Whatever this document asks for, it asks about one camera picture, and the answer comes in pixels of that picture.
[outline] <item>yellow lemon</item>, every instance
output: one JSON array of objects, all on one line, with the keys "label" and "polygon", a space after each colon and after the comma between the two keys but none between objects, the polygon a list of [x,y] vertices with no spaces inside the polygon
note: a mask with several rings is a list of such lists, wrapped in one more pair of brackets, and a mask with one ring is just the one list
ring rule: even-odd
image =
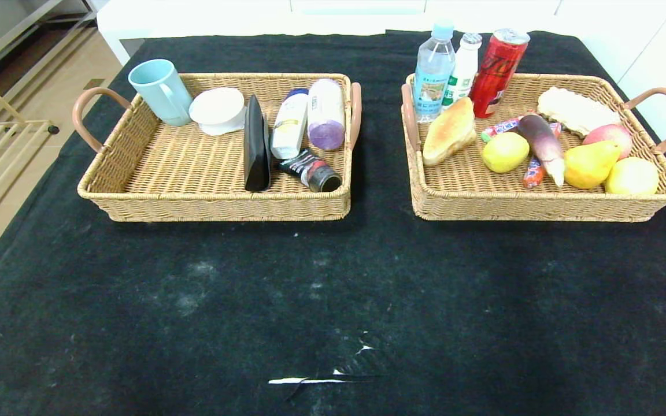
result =
[{"label": "yellow lemon", "polygon": [[514,132],[504,132],[493,137],[482,151],[484,165],[496,173],[506,173],[520,166],[528,156],[529,145]]}]

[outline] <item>lemon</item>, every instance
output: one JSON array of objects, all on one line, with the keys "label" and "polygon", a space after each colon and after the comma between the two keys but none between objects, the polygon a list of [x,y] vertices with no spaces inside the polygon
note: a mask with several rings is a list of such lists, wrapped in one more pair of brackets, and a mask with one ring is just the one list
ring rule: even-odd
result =
[{"label": "lemon", "polygon": [[656,166],[642,158],[621,159],[605,180],[605,192],[626,195],[653,195],[659,184]]},{"label": "lemon", "polygon": [[504,132],[493,137],[482,151],[484,165],[496,173],[506,173],[520,166],[528,156],[528,142],[514,132]]}]

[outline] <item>apple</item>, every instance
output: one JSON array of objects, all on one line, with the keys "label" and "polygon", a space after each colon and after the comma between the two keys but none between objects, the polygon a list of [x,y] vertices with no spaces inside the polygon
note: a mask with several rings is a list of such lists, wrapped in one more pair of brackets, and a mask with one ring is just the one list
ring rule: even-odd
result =
[{"label": "apple", "polygon": [[631,133],[629,133],[626,127],[618,126],[618,124],[606,124],[605,126],[600,126],[589,132],[582,141],[582,144],[594,144],[596,142],[602,142],[603,140],[611,140],[611,142],[618,143],[621,147],[621,154],[619,155],[618,160],[626,158],[629,153],[631,153]]}]

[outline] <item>light blue mug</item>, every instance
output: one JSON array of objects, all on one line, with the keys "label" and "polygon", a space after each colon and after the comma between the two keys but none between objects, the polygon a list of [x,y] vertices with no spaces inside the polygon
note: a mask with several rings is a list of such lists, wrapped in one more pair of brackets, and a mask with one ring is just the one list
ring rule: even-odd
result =
[{"label": "light blue mug", "polygon": [[188,109],[192,97],[171,61],[151,59],[132,68],[127,81],[135,87],[153,113],[171,126],[192,121]]}]

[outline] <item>can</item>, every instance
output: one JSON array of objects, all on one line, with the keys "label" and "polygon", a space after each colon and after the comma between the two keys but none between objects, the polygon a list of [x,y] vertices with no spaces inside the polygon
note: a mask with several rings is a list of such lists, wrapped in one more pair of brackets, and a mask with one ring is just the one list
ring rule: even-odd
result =
[{"label": "can", "polygon": [[474,103],[474,116],[488,118],[495,112],[529,40],[531,37],[526,32],[515,29],[493,32],[469,95]]}]

